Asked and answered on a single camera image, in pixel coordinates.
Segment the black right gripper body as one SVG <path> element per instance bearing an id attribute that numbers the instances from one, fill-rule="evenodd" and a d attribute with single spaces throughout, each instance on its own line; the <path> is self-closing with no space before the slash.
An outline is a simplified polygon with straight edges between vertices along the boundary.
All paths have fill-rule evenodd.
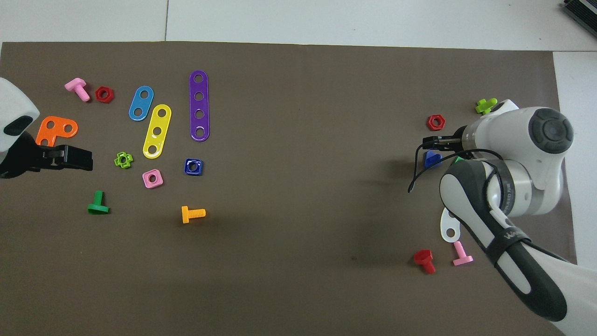
<path id="1" fill-rule="evenodd" d="M 465 140 L 466 129 L 467 126 L 461 126 L 452 134 L 451 143 L 449 144 L 451 151 L 457 153 L 469 149 L 469 145 L 467 145 L 467 141 Z"/>

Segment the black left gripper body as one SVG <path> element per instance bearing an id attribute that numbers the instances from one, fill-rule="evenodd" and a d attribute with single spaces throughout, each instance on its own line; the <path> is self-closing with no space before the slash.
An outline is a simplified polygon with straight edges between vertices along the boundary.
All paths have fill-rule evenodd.
<path id="1" fill-rule="evenodd" d="M 0 178 L 17 178 L 27 172 L 40 172 L 43 163 L 43 148 L 34 138 L 24 132 L 10 147 L 5 159 L 0 164 Z"/>

